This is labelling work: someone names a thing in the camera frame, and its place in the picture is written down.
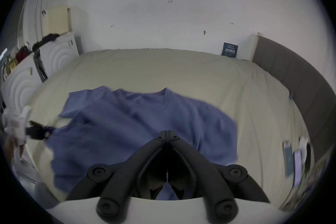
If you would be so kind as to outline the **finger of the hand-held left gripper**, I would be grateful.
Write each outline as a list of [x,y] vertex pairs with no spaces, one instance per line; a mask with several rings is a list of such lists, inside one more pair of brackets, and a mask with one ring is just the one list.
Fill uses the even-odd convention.
[[53,126],[42,125],[35,121],[29,121],[29,126],[26,128],[26,135],[34,140],[48,139],[56,130]]

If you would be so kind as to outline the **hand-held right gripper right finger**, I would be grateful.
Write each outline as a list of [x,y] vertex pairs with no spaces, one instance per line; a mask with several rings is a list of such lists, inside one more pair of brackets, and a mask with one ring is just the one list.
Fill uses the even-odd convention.
[[167,132],[167,183],[179,200],[203,197],[209,221],[232,221],[235,198],[270,203],[246,168],[209,162],[175,132]]

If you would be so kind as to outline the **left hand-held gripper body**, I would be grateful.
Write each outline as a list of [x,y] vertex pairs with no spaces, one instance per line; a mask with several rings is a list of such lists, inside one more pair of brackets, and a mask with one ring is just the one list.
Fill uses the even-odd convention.
[[31,107],[25,106],[21,112],[13,108],[5,108],[2,114],[2,122],[5,132],[10,138],[16,140],[17,145],[24,145],[26,141],[26,128],[29,125]]

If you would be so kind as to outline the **person's left hand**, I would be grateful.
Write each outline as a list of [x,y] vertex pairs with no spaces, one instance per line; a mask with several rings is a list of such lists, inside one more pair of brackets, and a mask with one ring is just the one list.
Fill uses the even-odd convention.
[[11,161],[14,157],[14,149],[17,148],[18,140],[13,136],[8,136],[3,145],[3,153],[8,165],[11,165]]

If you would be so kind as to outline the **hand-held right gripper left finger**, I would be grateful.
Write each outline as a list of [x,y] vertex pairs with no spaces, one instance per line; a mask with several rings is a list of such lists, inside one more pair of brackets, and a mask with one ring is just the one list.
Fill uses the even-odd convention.
[[165,147],[167,135],[168,131],[161,131],[158,137],[146,143],[124,162],[92,165],[71,190],[66,201],[99,197],[96,212],[100,218],[126,218],[135,181],[142,169]]

